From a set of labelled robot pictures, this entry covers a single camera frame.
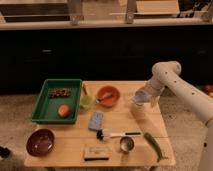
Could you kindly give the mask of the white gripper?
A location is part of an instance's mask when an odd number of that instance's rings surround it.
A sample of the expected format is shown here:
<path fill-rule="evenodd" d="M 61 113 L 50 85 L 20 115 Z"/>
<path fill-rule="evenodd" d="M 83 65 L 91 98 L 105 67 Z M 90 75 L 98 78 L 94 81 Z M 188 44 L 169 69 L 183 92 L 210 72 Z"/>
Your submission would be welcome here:
<path fill-rule="evenodd" d="M 145 97 L 151 99 L 150 106 L 153 108 L 158 104 L 159 96 L 163 92 L 165 85 L 158 79 L 151 78 L 147 81 L 144 87 Z"/>

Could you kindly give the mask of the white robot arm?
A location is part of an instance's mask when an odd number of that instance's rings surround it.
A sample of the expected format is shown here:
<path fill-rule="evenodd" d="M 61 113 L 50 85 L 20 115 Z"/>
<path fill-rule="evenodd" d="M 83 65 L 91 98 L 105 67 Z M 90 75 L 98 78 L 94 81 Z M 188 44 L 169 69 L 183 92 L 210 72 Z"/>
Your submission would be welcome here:
<path fill-rule="evenodd" d="M 158 62 L 152 66 L 152 77 L 145 84 L 147 99 L 159 96 L 168 87 L 207 127 L 198 171 L 213 171 L 213 98 L 179 77 L 177 61 Z"/>

